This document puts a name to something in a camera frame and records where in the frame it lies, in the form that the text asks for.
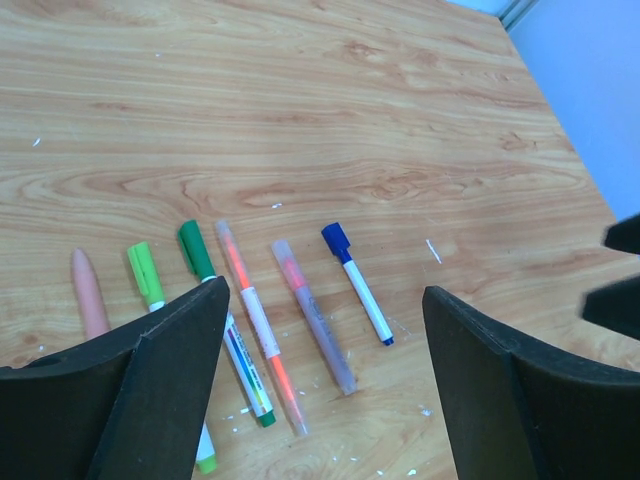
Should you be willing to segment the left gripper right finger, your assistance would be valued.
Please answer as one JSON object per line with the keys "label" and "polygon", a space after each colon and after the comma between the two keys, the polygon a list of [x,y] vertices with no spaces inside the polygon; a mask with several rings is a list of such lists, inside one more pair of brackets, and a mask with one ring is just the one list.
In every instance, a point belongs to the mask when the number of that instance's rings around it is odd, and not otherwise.
{"label": "left gripper right finger", "polygon": [[549,345],[439,286],[422,309],[459,478],[638,478],[638,373]]}

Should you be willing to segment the light green pen cap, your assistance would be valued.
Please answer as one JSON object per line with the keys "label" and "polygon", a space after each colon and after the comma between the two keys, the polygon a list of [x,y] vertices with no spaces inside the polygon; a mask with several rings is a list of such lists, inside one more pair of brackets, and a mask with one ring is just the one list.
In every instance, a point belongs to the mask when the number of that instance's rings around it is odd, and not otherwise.
{"label": "light green pen cap", "polygon": [[140,242],[129,247],[127,257],[148,310],[154,312],[164,307],[166,299],[149,243]]}

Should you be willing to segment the purple pen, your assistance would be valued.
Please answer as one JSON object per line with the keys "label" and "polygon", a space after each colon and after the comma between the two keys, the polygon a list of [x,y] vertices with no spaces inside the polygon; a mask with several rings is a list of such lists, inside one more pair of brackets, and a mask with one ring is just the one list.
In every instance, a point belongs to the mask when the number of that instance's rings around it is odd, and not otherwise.
{"label": "purple pen", "polygon": [[289,245],[280,239],[272,243],[272,252],[305,315],[316,342],[333,374],[333,377],[345,396],[357,391],[357,382],[343,351],[322,313],[306,277]]}

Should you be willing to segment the blue pen cap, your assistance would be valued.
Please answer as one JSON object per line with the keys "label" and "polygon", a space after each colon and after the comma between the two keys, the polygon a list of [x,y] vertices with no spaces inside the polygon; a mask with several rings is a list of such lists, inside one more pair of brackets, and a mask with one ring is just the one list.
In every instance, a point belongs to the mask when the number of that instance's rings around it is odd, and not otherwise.
{"label": "blue pen cap", "polygon": [[321,230],[321,234],[329,250],[341,264],[345,264],[352,260],[349,253],[349,247],[351,244],[339,222],[334,222],[325,226]]}

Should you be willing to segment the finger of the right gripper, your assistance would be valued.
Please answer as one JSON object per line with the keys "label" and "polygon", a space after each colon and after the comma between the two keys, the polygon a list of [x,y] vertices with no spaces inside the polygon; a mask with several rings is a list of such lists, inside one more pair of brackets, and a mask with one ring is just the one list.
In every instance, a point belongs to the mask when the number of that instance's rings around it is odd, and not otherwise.
{"label": "finger of the right gripper", "polygon": [[640,214],[611,225],[605,234],[603,245],[609,249],[640,254]]}
{"label": "finger of the right gripper", "polygon": [[639,340],[639,277],[627,278],[587,293],[581,317]]}

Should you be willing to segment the white pen green tip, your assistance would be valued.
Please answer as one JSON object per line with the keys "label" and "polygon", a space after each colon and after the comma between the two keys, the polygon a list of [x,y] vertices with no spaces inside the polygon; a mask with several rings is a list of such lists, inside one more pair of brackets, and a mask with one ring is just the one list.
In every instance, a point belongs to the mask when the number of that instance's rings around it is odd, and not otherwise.
{"label": "white pen green tip", "polygon": [[215,471],[218,466],[213,440],[206,423],[202,426],[195,464],[204,475]]}

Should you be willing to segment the pink pen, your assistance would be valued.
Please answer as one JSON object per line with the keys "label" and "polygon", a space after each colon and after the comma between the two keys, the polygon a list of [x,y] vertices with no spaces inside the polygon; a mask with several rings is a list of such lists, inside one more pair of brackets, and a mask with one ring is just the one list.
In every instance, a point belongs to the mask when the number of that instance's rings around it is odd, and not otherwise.
{"label": "pink pen", "polygon": [[71,255],[71,272],[85,338],[92,340],[110,330],[104,300],[91,261],[76,248]]}

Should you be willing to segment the white blue pen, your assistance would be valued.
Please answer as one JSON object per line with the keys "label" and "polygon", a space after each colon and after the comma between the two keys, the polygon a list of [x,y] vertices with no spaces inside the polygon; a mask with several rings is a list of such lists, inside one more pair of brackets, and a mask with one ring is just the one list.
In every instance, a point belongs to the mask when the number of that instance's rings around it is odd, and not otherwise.
{"label": "white blue pen", "polygon": [[276,422],[272,402],[231,311],[226,314],[224,343],[258,423],[267,428]]}
{"label": "white blue pen", "polygon": [[349,280],[351,281],[379,340],[385,346],[393,345],[393,332],[355,261],[350,260],[345,262],[343,264],[343,268],[349,277]]}

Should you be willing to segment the dark green pen cap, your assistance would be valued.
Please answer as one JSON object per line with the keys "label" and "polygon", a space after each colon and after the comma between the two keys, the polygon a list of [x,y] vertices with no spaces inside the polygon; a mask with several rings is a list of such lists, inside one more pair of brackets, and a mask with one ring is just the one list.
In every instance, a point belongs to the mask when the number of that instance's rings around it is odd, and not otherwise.
{"label": "dark green pen cap", "polygon": [[182,224],[177,239],[189,270],[201,283],[216,277],[216,271],[196,220]]}

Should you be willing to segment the orange highlighter pen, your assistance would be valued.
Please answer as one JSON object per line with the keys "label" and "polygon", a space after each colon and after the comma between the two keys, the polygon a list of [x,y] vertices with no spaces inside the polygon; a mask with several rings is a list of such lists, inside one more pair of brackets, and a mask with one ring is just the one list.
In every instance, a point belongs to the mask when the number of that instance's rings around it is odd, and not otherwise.
{"label": "orange highlighter pen", "polygon": [[267,318],[259,295],[251,281],[249,271],[241,255],[235,237],[226,220],[216,222],[216,232],[228,262],[245,308],[259,338],[264,357],[269,365],[273,380],[277,384],[282,405],[287,417],[299,436],[309,434],[309,426],[304,409],[293,382],[284,366],[281,350]]}

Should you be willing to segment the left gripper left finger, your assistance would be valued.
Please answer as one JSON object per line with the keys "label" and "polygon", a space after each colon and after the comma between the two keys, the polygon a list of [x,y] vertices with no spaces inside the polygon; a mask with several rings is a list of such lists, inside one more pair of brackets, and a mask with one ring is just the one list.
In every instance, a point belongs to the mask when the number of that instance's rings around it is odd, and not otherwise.
{"label": "left gripper left finger", "polygon": [[93,340],[1,370],[5,479],[188,479],[229,287],[207,281]]}

